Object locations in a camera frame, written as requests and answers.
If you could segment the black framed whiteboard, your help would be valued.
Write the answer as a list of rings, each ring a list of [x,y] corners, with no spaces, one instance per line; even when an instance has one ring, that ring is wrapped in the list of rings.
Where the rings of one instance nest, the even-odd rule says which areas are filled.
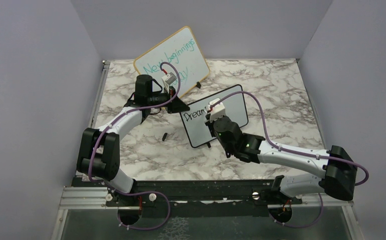
[[[181,112],[180,116],[191,147],[197,148],[216,139],[216,137],[211,136],[208,126],[205,125],[206,107],[209,102],[242,90],[242,85],[236,84],[188,104],[190,110]],[[235,94],[222,103],[226,108],[226,115],[233,122],[237,123],[240,127],[248,124],[248,114],[245,99],[242,94]]]

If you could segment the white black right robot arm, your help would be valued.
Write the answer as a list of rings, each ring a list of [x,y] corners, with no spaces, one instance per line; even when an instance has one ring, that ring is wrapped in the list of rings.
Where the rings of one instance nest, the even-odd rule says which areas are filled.
[[[243,133],[227,116],[215,120],[206,116],[205,125],[218,139],[228,158],[234,156],[245,163],[277,164],[305,172],[276,177],[269,190],[273,202],[279,204],[288,198],[315,193],[325,193],[342,201],[353,199],[357,166],[352,164],[344,148],[334,145],[330,150],[300,147],[286,150],[262,136]]]

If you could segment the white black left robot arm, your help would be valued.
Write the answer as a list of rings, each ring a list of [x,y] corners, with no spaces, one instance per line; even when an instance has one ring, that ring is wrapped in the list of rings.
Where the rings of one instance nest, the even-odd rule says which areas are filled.
[[[161,90],[153,91],[156,80],[147,74],[138,75],[135,91],[121,112],[109,123],[99,128],[89,127],[82,134],[77,171],[87,175],[91,181],[102,180],[118,190],[118,197],[125,205],[134,204],[138,192],[133,188],[134,179],[120,168],[120,141],[140,125],[152,109],[166,108],[170,114],[189,110],[172,85],[178,79],[170,72],[162,77]]]

